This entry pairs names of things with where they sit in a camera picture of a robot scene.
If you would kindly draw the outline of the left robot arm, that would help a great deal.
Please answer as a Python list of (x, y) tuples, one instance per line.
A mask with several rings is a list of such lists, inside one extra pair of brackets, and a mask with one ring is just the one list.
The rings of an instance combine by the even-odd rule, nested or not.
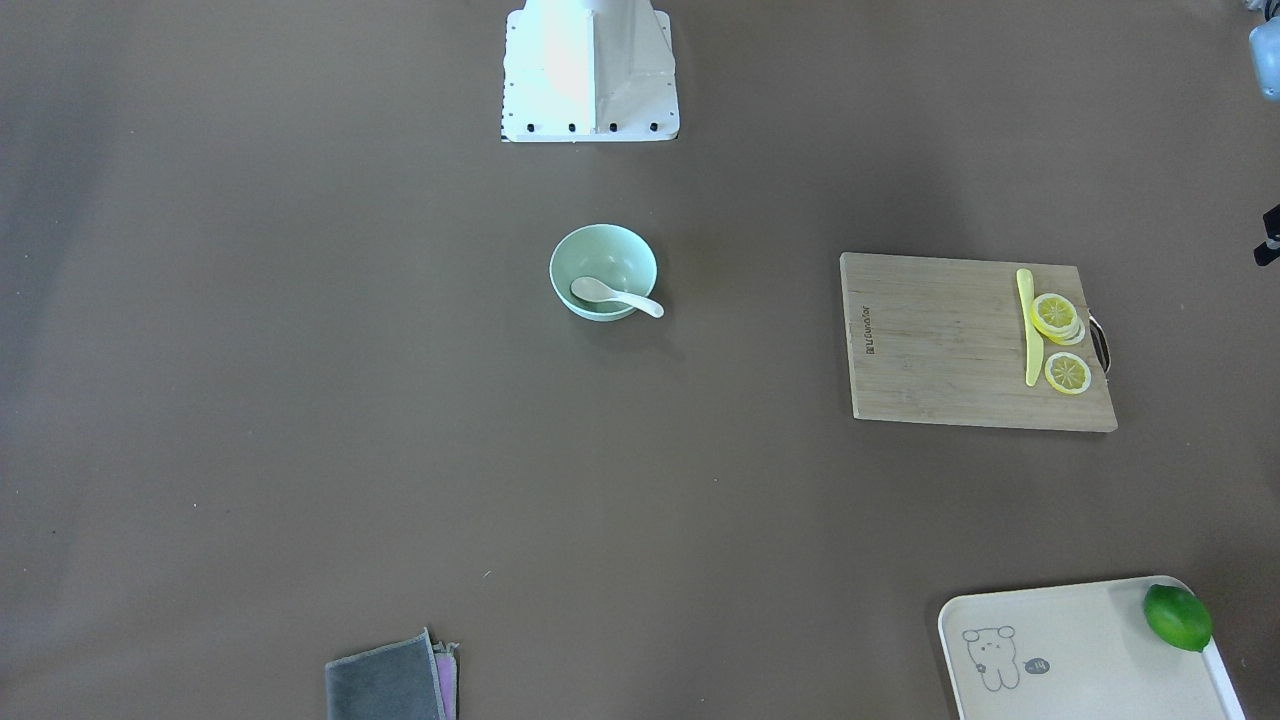
[(1261, 96), (1279, 102), (1279, 1), (1251, 1), (1262, 22), (1249, 33), (1251, 56)]

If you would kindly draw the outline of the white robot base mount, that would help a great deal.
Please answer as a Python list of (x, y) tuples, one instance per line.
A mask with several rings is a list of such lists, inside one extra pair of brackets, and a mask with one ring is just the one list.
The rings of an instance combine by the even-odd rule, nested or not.
[(649, 1), (526, 1), (506, 17), (500, 140), (678, 137), (669, 14)]

